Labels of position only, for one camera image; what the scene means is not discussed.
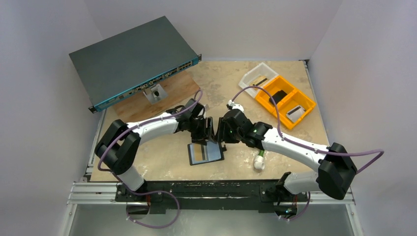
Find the black leather card holder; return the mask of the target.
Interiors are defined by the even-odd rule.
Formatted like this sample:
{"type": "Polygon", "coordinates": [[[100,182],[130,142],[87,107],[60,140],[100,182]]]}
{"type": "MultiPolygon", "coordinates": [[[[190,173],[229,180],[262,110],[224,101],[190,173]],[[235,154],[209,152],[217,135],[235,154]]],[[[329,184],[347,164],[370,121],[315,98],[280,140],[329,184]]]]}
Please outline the black leather card holder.
{"type": "Polygon", "coordinates": [[[220,143],[208,142],[206,145],[188,144],[189,164],[199,165],[224,160],[226,146],[220,143]]]}

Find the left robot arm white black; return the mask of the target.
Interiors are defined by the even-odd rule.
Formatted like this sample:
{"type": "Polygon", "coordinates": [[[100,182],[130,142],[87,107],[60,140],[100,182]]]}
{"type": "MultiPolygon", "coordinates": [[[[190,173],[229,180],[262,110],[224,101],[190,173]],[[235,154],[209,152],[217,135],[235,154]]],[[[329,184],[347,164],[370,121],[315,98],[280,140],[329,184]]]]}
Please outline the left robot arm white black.
{"type": "Polygon", "coordinates": [[[191,98],[185,105],[154,118],[130,123],[113,121],[94,150],[99,158],[98,169],[112,173],[127,187],[129,197],[141,201],[147,194],[147,181],[133,166],[140,145],[163,135],[188,131],[191,165],[222,160],[221,142],[214,135],[212,118],[205,113],[204,106],[191,98]]]}

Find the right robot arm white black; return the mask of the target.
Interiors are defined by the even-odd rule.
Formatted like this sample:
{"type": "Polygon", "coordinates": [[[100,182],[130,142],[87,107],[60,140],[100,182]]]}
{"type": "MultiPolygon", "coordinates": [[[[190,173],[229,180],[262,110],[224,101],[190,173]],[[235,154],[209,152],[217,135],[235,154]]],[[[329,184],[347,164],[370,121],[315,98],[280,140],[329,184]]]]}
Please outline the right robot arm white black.
{"type": "Polygon", "coordinates": [[[217,136],[224,143],[244,143],[250,148],[282,154],[309,167],[309,172],[283,175],[276,187],[277,196],[282,200],[309,191],[322,191],[333,199],[342,200],[357,174],[357,167],[342,145],[333,143],[321,153],[322,145],[280,134],[277,128],[261,121],[252,123],[239,105],[229,108],[219,119],[217,136]]]}

